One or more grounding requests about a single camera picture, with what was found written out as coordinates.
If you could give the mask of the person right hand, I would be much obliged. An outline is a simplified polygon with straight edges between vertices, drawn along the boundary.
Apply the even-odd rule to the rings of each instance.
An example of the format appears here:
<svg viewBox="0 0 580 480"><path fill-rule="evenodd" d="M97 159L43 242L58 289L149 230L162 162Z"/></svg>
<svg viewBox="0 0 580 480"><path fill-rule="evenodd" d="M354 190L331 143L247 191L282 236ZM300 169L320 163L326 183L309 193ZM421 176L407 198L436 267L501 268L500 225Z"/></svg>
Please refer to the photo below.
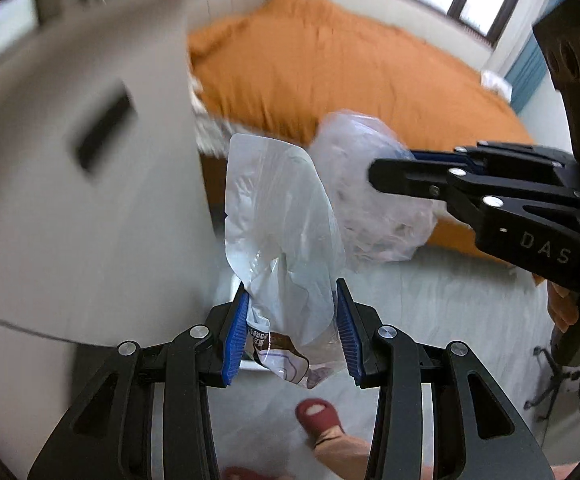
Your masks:
<svg viewBox="0 0 580 480"><path fill-rule="evenodd" d="M573 292L553 282L547 283L547 292L547 312L558 330L564 334L578 322L578 300Z"/></svg>

